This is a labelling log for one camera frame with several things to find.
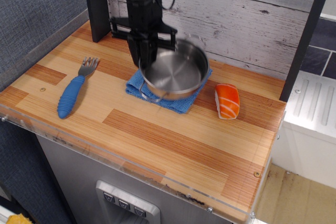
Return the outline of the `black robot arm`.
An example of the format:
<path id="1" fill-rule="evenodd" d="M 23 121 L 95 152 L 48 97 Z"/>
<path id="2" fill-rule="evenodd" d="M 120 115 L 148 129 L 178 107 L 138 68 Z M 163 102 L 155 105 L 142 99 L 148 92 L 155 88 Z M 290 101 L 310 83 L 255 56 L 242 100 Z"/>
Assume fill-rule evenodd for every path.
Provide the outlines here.
<path id="1" fill-rule="evenodd" d="M 177 29 L 162 20 L 162 0 L 126 0 L 127 17 L 112 17 L 111 33 L 128 42 L 133 63 L 145 69 L 156 61 L 157 50 L 173 50 Z"/>

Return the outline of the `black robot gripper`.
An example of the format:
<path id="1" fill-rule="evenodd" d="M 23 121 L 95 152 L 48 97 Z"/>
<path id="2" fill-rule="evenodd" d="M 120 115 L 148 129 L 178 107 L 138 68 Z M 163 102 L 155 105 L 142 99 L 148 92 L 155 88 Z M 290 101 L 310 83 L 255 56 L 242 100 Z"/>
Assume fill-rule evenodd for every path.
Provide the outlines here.
<path id="1" fill-rule="evenodd" d="M 126 0 L 127 17 L 112 17 L 112 35 L 128 41 L 133 63 L 149 67 L 158 47 L 175 48 L 177 30 L 162 20 L 162 0 Z"/>

